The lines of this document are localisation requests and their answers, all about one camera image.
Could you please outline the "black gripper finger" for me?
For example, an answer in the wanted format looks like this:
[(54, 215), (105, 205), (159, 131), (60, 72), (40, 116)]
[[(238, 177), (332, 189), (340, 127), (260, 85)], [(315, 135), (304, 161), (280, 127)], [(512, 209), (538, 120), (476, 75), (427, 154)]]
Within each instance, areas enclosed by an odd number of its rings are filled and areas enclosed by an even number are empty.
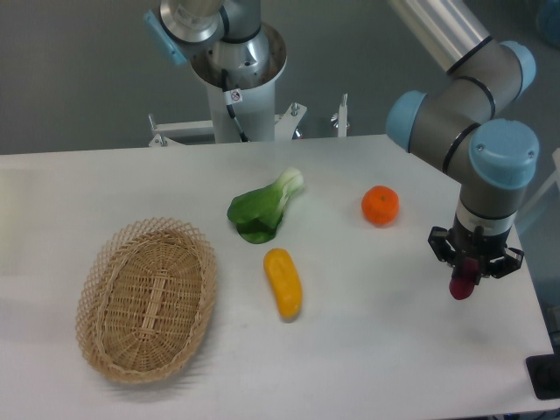
[(481, 278), (503, 278), (519, 270), (524, 261), (524, 252), (519, 248), (505, 247), (499, 255), (485, 257), (480, 266)]
[(441, 263), (455, 265), (456, 251), (449, 243), (450, 230), (443, 227), (432, 227), (428, 236), (428, 243)]

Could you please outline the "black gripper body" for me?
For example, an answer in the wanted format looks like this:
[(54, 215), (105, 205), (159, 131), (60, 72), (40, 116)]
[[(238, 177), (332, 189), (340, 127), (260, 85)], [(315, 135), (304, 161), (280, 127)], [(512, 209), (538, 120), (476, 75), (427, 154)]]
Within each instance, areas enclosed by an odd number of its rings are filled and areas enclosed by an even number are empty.
[(455, 268), (466, 258), (472, 258), (480, 268), (485, 257), (497, 256), (508, 246), (510, 218), (491, 220), (473, 213), (456, 213), (449, 230), (449, 243), (456, 251), (452, 267)]

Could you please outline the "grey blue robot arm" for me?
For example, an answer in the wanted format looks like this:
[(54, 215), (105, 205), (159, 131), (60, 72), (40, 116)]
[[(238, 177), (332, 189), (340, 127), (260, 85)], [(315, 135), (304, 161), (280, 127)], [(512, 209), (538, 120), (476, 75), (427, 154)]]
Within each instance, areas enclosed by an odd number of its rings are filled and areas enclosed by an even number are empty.
[[(441, 93), (410, 91), (393, 105), (388, 136), (461, 186), (451, 228), (434, 227), (429, 244), (452, 267), (450, 289), (462, 299), (484, 277), (522, 266), (507, 245), (539, 143), (520, 122), (499, 118), (536, 74), (530, 51), (497, 43), (460, 1), (394, 1), (393, 10), (451, 77)], [(215, 140), (291, 140), (304, 108), (274, 110), (284, 42), (261, 18), (257, 1), (162, 1), (143, 18), (160, 51), (189, 64), (205, 83)]]

